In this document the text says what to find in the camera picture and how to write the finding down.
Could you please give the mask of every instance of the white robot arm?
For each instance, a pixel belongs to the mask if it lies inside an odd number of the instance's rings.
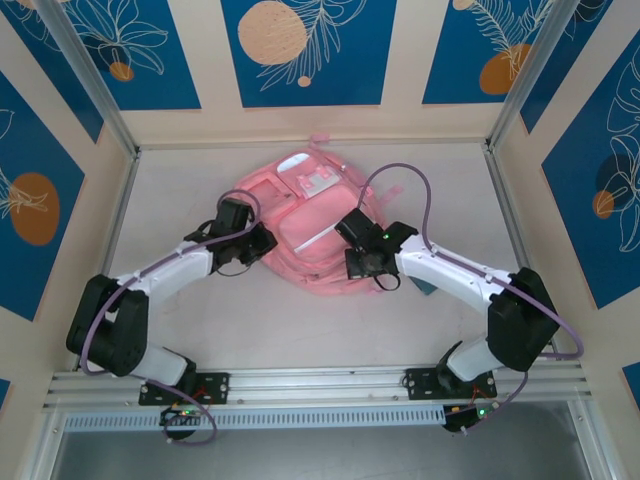
[[[345,253],[350,278],[404,274],[485,315],[487,334],[454,345],[437,367],[438,381],[449,393],[503,366],[526,372],[558,329],[553,319],[504,287],[525,292],[554,311],[542,280],[530,269],[512,274],[480,265],[438,245],[427,246],[415,228],[403,223],[383,230],[359,209],[344,217],[336,230],[352,247]]]
[[[117,278],[93,277],[67,335],[67,349],[82,355],[88,343],[85,360],[116,376],[134,375],[183,392],[193,390],[195,363],[147,340],[149,316],[166,299],[233,259],[248,266],[271,251],[277,242],[262,223],[246,230],[253,216],[248,204],[225,199],[215,220],[187,235],[162,260]],[[103,316],[105,307],[109,315]]]

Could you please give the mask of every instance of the orange circle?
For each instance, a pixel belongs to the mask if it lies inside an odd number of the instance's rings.
[[[247,56],[261,65],[295,59],[307,46],[307,29],[291,7],[279,1],[258,2],[238,23],[238,39]]]
[[[466,10],[473,5],[474,1],[475,0],[453,0],[451,3],[456,10]]]
[[[122,62],[113,62],[109,65],[109,72],[116,80],[121,82],[130,82],[133,80],[133,69]]]
[[[500,52],[489,60],[480,74],[480,88],[487,95],[504,95],[511,90],[516,74],[520,71],[531,45],[520,44]]]
[[[51,180],[39,173],[24,173],[9,188],[9,199],[15,203],[11,222],[20,238],[35,246],[53,240],[60,221],[60,199]]]
[[[606,190],[601,190],[593,197],[593,212],[603,220],[609,218],[613,213],[613,195]]]

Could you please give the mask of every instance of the wire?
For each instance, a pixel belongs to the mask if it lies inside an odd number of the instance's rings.
[[[477,387],[477,386],[475,386],[475,385],[473,386],[473,392],[474,392],[475,394],[478,394],[478,393],[479,393],[480,395],[482,395],[482,396],[483,396],[484,398],[486,398],[487,400],[492,400],[492,398],[491,398],[489,395],[487,395],[486,393],[484,393],[480,388],[478,388],[478,387]]]
[[[470,410],[476,410],[478,407],[475,405],[467,405],[466,407],[459,408],[458,410],[450,410],[448,412],[444,412],[445,417],[449,417],[451,415],[457,415],[458,413],[468,412]]]
[[[470,407],[471,405],[473,405],[473,403],[476,401],[476,397],[478,396],[478,390],[476,390],[476,386],[473,386],[473,395],[471,396],[471,400],[469,401],[469,405],[467,405],[468,407]]]
[[[520,383],[520,385],[518,385],[518,388],[516,388],[507,398],[505,398],[505,400],[502,403],[500,403],[498,408],[496,408],[492,413],[488,414],[484,420],[479,421],[475,425],[471,425],[469,428],[465,428],[462,431],[462,433],[467,435],[467,433],[469,433],[472,430],[475,430],[476,428],[478,428],[478,426],[482,425],[490,418],[494,418],[496,415],[498,415],[500,411],[504,409],[504,407],[510,404],[513,401],[513,399],[520,394],[520,392],[524,389],[525,385],[527,384],[528,380],[529,380],[529,373],[524,372],[524,376],[522,377],[522,382]]]
[[[424,173],[422,173],[418,168],[414,167],[413,165],[409,165],[408,163],[400,163],[400,162],[389,163],[384,167],[380,167],[378,170],[376,170],[371,175],[369,175],[369,178],[367,178],[367,181],[364,182],[364,185],[362,186],[362,190],[360,191],[360,198],[358,198],[358,205],[356,208],[360,208],[362,206],[364,202],[364,197],[367,194],[367,188],[369,188],[371,181],[375,177],[377,177],[380,173],[384,172],[385,170],[389,170],[390,168],[406,168],[408,170],[411,170],[416,175],[418,175],[424,182],[424,186],[427,189],[427,203],[425,205],[424,216],[422,218],[422,236],[429,250],[432,250],[433,247],[431,247],[431,244],[429,242],[429,237],[427,236],[427,224],[429,223],[429,213],[431,212],[431,184],[429,183],[429,179],[427,178],[427,176]]]
[[[395,292],[397,289],[400,288],[400,284],[402,283],[402,280],[400,280],[399,275],[394,275],[394,274],[389,274],[389,275],[391,275],[393,278],[396,279],[396,285],[393,288],[387,288],[382,284],[382,282],[378,279],[378,277],[380,277],[381,275],[375,275],[373,277],[373,281],[376,282],[376,285],[378,285],[385,292]]]
[[[145,268],[144,270],[142,270],[138,276],[134,276],[134,277],[130,278],[129,280],[127,280],[115,292],[113,292],[113,294],[107,299],[107,301],[102,305],[102,307],[100,308],[100,310],[96,314],[95,318],[93,319],[93,322],[91,323],[91,326],[89,327],[89,331],[87,332],[87,337],[85,339],[84,345],[82,346],[82,352],[81,352],[81,355],[80,355],[80,366],[82,367],[82,371],[86,375],[94,376],[94,375],[102,375],[104,373],[107,373],[106,370],[93,371],[93,370],[91,370],[89,368],[89,350],[91,348],[91,344],[93,343],[93,337],[95,336],[96,332],[98,331],[98,327],[100,326],[100,323],[104,320],[106,313],[113,306],[113,304],[116,302],[116,300],[130,286],[132,286],[136,282],[141,281],[144,277],[146,277],[150,273],[154,272],[155,270],[157,270],[160,267],[163,267],[164,265],[166,265],[167,263],[175,260],[176,258],[180,257],[181,255],[186,255],[186,254],[189,254],[189,253],[194,252],[196,250],[201,250],[203,248],[206,248],[206,247],[208,247],[210,245],[214,245],[214,244],[219,243],[219,242],[224,242],[226,240],[232,240],[234,238],[238,238],[238,237],[244,235],[245,233],[250,232],[256,225],[258,225],[258,223],[260,222],[260,217],[262,215],[262,208],[260,206],[260,202],[258,201],[258,198],[251,192],[248,192],[246,190],[240,190],[240,189],[229,190],[229,191],[223,193],[220,196],[220,198],[218,199],[218,203],[217,203],[218,208],[220,207],[220,204],[222,203],[222,200],[224,200],[224,198],[228,197],[229,195],[238,195],[238,194],[239,195],[248,196],[255,203],[255,210],[256,210],[255,211],[255,218],[253,219],[253,221],[251,222],[251,224],[247,228],[245,228],[244,230],[241,230],[240,232],[232,233],[230,235],[225,235],[223,237],[214,238],[212,240],[208,240],[206,242],[199,243],[197,245],[192,245],[190,247],[185,248],[182,252],[174,252],[174,253],[166,256],[165,258],[163,258],[161,260],[158,260],[153,265],[151,265],[151,266]],[[211,422],[211,425],[213,426],[213,431],[212,431],[211,435],[209,436],[209,438],[207,438],[206,440],[198,441],[198,442],[175,442],[174,441],[173,443],[175,443],[177,445],[205,445],[207,443],[212,442],[215,439],[216,434],[218,432],[218,427],[216,425],[216,422],[213,419],[213,416],[211,416],[211,414],[209,413],[209,411],[202,404],[200,404],[197,400],[195,400],[193,397],[190,397],[186,393],[181,392],[177,388],[174,388],[174,387],[172,387],[170,385],[165,385],[164,383],[158,382],[158,381],[153,380],[153,379],[147,379],[147,378],[139,377],[139,376],[136,376],[136,375],[132,375],[132,376],[140,378],[142,380],[145,380],[147,383],[155,385],[156,387],[161,388],[163,390],[166,390],[169,393],[173,393],[173,394],[179,396],[180,398],[182,398],[183,400],[189,402],[190,404],[195,406],[198,410],[200,410],[202,412],[202,414],[209,419],[209,421]],[[165,428],[164,428],[163,433],[167,437],[167,440],[171,440],[168,437],[167,427],[168,427],[168,425],[165,424]]]
[[[239,277],[240,275],[244,275],[249,270],[251,270],[251,266],[252,265],[253,265],[253,263],[251,265],[249,265],[247,268],[245,268],[244,270],[242,270],[241,272],[238,272],[238,273],[222,273],[220,270],[216,270],[216,272],[221,277],[227,277],[227,278]]]

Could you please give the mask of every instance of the purple cable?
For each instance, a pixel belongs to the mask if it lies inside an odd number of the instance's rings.
[[[446,254],[438,252],[438,251],[434,252],[433,244],[431,243],[431,241],[429,240],[429,237],[427,235],[427,223],[429,222],[429,213],[431,211],[431,184],[429,183],[429,179],[427,178],[427,176],[422,171],[420,171],[418,168],[414,167],[413,165],[409,165],[407,163],[399,163],[399,162],[390,163],[388,165],[380,167],[378,170],[373,172],[369,176],[369,178],[367,178],[367,181],[365,182],[364,186],[362,187],[362,191],[360,192],[360,198],[358,199],[358,208],[360,208],[360,206],[362,205],[362,202],[364,201],[364,196],[366,194],[366,190],[369,187],[369,185],[371,184],[371,181],[378,174],[384,172],[385,170],[388,170],[390,168],[396,168],[396,167],[398,167],[398,168],[406,168],[408,170],[411,170],[412,172],[416,173],[422,179],[422,181],[424,182],[424,186],[425,186],[425,188],[427,190],[427,202],[426,202],[425,209],[424,209],[424,216],[422,218],[422,237],[423,237],[425,246],[429,249],[429,251],[432,252],[432,253],[435,253],[435,255],[437,255],[438,257],[442,258],[443,260],[445,260],[445,261],[447,261],[449,263],[452,263],[452,264],[454,264],[454,265],[456,265],[456,266],[458,266],[460,268],[463,268],[463,269],[473,273],[474,275],[478,275],[479,277],[484,278],[488,282],[495,282],[497,285],[500,285],[502,288],[510,291],[514,295],[517,295],[518,297],[520,297],[524,301],[528,302],[530,305],[533,305],[535,308],[537,308],[542,313],[544,313],[545,315],[550,317],[553,321],[555,321],[559,326],[564,328],[567,331],[567,333],[571,336],[571,338],[573,338],[573,341],[576,344],[576,351],[574,353],[541,353],[540,354],[541,357],[556,358],[556,359],[562,359],[562,360],[573,360],[573,359],[581,357],[582,354],[584,353],[584,344],[582,343],[582,339],[580,338],[578,333],[564,319],[562,319],[557,313],[553,312],[551,309],[547,308],[545,305],[543,305],[542,303],[540,303],[538,300],[536,300],[535,298],[531,297],[530,295],[526,294],[525,292],[523,292],[519,288],[514,287],[513,285],[511,285],[509,283],[506,283],[506,282],[500,280],[499,278],[488,277],[487,274],[485,272],[483,272],[482,270],[480,270],[478,268],[475,268],[472,265],[468,265],[465,262],[462,262],[462,261],[458,260],[457,258],[450,257],[449,255],[446,255]],[[496,410],[494,410],[494,412],[491,415],[487,416],[487,419],[489,417],[494,417],[495,415],[497,415],[500,412],[500,410],[505,405],[508,405],[509,403],[511,403],[513,401],[513,399],[525,387],[528,379],[529,379],[529,374],[527,372],[524,372],[524,378],[522,379],[522,383],[518,386],[518,388],[516,388],[516,390],[511,395],[509,395],[506,398],[506,400],[504,402],[502,402],[500,404],[500,406],[498,408],[496,408]],[[473,430],[474,428],[476,428],[481,423],[484,423],[484,420],[482,422],[478,422],[475,425],[467,428],[466,431],[465,431],[465,434],[467,432],[469,432],[470,430]]]
[[[157,270],[158,268],[160,268],[160,267],[166,265],[167,263],[171,262],[172,260],[178,258],[180,255],[188,254],[188,253],[191,253],[191,252],[193,252],[195,250],[200,250],[202,248],[208,247],[209,245],[220,243],[220,242],[223,242],[223,241],[226,241],[226,240],[232,240],[234,238],[238,238],[238,237],[244,235],[245,233],[251,231],[260,222],[260,217],[262,215],[262,208],[260,207],[260,202],[258,201],[257,197],[254,194],[252,194],[251,192],[248,192],[246,190],[233,189],[233,190],[229,190],[228,192],[223,193],[220,196],[220,199],[218,200],[218,206],[220,205],[220,202],[225,197],[227,197],[229,195],[233,195],[233,194],[247,195],[249,198],[251,198],[251,200],[253,200],[255,202],[255,204],[256,204],[256,213],[255,213],[255,218],[254,218],[253,222],[251,222],[251,224],[247,228],[245,228],[244,230],[242,230],[240,232],[232,233],[230,235],[225,235],[224,237],[214,238],[213,240],[209,240],[209,241],[206,241],[206,242],[203,242],[203,243],[199,243],[197,245],[192,245],[191,247],[185,248],[181,253],[174,252],[174,253],[166,256],[165,258],[163,258],[161,260],[158,260],[153,265],[145,268],[144,270],[142,270],[140,272],[140,275],[138,275],[137,277],[130,278],[122,286],[120,286],[115,292],[113,292],[113,294],[104,303],[102,308],[100,308],[100,310],[98,311],[97,315],[93,319],[93,322],[91,323],[91,326],[89,327],[89,331],[87,332],[87,338],[85,339],[84,345],[82,346],[82,353],[80,355],[80,366],[82,367],[82,371],[85,374],[87,374],[87,375],[102,375],[103,373],[107,373],[106,370],[92,371],[92,370],[89,369],[89,363],[88,363],[89,350],[91,348],[91,343],[93,342],[93,337],[95,337],[95,334],[98,331],[98,327],[100,326],[100,322],[102,322],[102,320],[104,320],[104,316],[106,315],[107,311],[111,308],[111,306],[115,303],[115,301],[120,297],[120,295],[122,295],[124,293],[124,291],[127,290],[127,288],[129,288],[131,285],[133,285],[137,281],[141,280],[142,278],[146,277],[151,272]],[[196,408],[198,408],[198,410],[203,412],[204,415],[209,419],[209,421],[213,425],[213,433],[207,440],[203,440],[201,442],[174,442],[174,443],[179,444],[179,445],[204,445],[205,443],[209,443],[209,442],[213,441],[213,439],[216,436],[216,432],[217,432],[216,423],[215,423],[213,417],[211,416],[211,414],[207,411],[207,409],[202,404],[200,404],[197,400],[195,400],[194,398],[190,397],[189,395],[187,395],[187,394],[185,394],[183,392],[180,392],[178,389],[173,388],[173,387],[171,387],[169,385],[165,385],[163,383],[156,382],[155,380],[151,380],[151,379],[143,379],[143,380],[147,380],[148,383],[156,385],[157,387],[160,387],[160,388],[162,388],[162,389],[164,389],[164,390],[166,390],[166,391],[168,391],[170,393],[176,394],[179,397],[181,397],[184,400],[186,400],[187,402],[191,403]],[[167,438],[168,438],[167,427],[168,427],[168,425],[165,426],[164,434],[167,435]]]

